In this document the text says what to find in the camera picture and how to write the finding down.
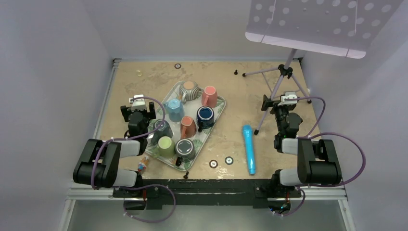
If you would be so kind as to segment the dark grey angular mug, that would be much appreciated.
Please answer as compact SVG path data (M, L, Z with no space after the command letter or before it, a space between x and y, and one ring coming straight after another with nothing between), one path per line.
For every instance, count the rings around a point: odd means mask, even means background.
M173 137L173 132L170 127L170 124L165 120L163 121L161 119L158 119L157 121L155 121L155 123L153 124L153 129L157 129L157 130L156 132L153 133L153 137L151 139L152 145L157 145L158 141L163 136L167 136L170 138Z

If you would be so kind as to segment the light blue mug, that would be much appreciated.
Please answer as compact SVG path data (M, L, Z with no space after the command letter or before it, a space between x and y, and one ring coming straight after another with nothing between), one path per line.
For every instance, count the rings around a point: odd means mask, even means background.
M180 122L185 115L183 104L179 99L171 99L165 102L164 108L172 122Z

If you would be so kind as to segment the light green mug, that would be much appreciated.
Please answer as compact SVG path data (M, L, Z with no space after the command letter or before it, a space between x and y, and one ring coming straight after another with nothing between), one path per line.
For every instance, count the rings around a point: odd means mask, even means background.
M165 158L172 158L175 155L175 142L171 137L163 136L158 141L159 154Z

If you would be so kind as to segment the orange floral mug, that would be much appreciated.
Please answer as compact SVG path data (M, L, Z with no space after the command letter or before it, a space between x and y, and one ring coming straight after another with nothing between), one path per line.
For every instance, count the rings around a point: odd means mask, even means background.
M193 137L197 132L196 123L190 116L184 116L180 124L180 137L187 139Z

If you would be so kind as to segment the dark grey round mug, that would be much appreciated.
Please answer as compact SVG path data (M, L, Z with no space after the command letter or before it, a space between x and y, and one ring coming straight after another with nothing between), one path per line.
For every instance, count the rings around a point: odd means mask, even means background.
M195 146L190 139L180 139L175 145L176 163L179 167L182 162L189 162L196 157Z

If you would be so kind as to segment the dark blue mug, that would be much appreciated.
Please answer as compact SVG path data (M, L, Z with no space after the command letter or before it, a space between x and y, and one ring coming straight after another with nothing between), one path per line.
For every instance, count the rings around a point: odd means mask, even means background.
M197 110L198 132L212 128L215 123L215 113L211 107L202 106Z

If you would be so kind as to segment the pink salmon mug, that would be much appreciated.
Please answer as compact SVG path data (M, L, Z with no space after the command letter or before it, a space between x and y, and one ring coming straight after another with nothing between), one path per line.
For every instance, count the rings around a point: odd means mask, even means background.
M202 106L215 108L217 104L217 90L213 86L206 86L202 92Z

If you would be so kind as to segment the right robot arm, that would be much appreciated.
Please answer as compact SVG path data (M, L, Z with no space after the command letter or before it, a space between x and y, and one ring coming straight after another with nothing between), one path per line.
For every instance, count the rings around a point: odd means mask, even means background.
M342 178L333 141L297 136L303 120L293 112L295 107L296 103L290 103L287 96L282 95L280 101L263 96L261 110L274 115L277 124L274 148L279 153L297 157L295 168L279 169L272 175L270 190L277 196L303 184L336 185Z

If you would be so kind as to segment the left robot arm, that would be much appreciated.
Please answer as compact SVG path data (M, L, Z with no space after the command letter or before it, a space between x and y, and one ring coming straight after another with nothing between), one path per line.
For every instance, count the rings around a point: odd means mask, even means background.
M156 118L154 103L149 107L141 103L133 103L131 107L121 106L124 120L128 122L127 135L138 136L148 132L152 119ZM147 137L135 140L114 139L102 147L104 142L89 139L74 168L73 180L78 184L91 185L94 177L96 188L125 187L125 191L132 197L137 197L143 192L141 176L137 171L119 168L120 158L142 155L148 145Z

